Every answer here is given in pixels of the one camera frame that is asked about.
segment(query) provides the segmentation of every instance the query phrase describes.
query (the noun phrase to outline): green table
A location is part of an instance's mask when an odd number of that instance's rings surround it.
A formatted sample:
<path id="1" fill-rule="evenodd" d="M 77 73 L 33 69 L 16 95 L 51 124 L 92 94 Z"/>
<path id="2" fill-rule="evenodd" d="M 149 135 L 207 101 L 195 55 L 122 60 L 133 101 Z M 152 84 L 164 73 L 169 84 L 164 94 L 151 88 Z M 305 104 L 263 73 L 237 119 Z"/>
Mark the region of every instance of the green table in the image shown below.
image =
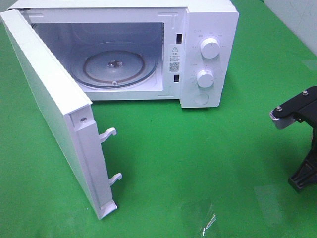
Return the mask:
<path id="1" fill-rule="evenodd" d="M 316 85 L 317 60 L 261 2 L 240 18 L 218 108 L 94 102 L 118 210 L 99 221 L 53 138 L 0 26 L 0 237 L 317 237 L 317 186 L 288 184 L 311 128 L 277 130 L 269 111 Z"/>

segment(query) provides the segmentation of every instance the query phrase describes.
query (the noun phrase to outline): microwave oven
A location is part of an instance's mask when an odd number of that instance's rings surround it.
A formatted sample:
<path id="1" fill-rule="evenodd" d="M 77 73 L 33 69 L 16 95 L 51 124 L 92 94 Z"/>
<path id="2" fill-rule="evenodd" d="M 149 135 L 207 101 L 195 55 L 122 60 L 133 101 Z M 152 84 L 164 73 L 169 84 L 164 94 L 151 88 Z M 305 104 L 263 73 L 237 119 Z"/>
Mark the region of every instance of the microwave oven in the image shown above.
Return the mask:
<path id="1" fill-rule="evenodd" d="M 91 100 L 217 107 L 238 12 L 229 0 L 18 0 L 1 18 L 39 109 L 98 218 L 117 208 Z"/>

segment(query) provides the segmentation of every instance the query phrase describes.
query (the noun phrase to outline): black plastic mount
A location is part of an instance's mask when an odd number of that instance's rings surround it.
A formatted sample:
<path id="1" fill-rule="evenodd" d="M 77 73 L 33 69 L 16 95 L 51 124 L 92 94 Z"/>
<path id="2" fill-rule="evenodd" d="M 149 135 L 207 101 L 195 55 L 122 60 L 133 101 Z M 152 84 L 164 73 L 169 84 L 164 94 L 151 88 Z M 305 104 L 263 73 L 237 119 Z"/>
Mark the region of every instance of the black plastic mount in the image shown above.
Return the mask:
<path id="1" fill-rule="evenodd" d="M 313 128 L 312 148 L 298 168 L 289 178 L 289 183 L 301 192 L 305 187 L 317 184 L 317 86 L 311 87 L 273 110 L 278 119 L 292 117 L 298 122 L 306 122 Z"/>

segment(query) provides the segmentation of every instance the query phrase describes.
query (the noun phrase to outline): timer knob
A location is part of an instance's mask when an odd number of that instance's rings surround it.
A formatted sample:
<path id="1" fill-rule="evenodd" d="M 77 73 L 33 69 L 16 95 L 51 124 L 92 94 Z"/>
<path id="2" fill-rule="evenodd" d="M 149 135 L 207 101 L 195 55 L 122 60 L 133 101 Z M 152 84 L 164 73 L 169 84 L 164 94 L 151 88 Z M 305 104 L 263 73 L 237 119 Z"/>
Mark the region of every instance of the timer knob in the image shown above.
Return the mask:
<path id="1" fill-rule="evenodd" d="M 201 88 L 208 88 L 213 85 L 213 74 L 210 70 L 202 70 L 197 74 L 197 83 Z"/>
<path id="2" fill-rule="evenodd" d="M 220 42 L 214 37 L 204 39 L 200 44 L 200 50 L 203 57 L 215 58 L 220 52 Z"/>

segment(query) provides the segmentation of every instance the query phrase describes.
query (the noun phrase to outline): microwave door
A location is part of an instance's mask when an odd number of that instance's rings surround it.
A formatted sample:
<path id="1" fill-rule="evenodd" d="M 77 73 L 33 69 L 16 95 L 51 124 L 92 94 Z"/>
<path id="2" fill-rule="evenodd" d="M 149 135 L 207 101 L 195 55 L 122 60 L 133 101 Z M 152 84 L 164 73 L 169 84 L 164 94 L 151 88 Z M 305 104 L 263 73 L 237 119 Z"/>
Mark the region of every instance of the microwave door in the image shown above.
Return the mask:
<path id="1" fill-rule="evenodd" d="M 114 128 L 99 135 L 92 102 L 63 68 L 18 10 L 1 13 L 34 98 L 99 219 L 117 208 L 101 142 Z"/>

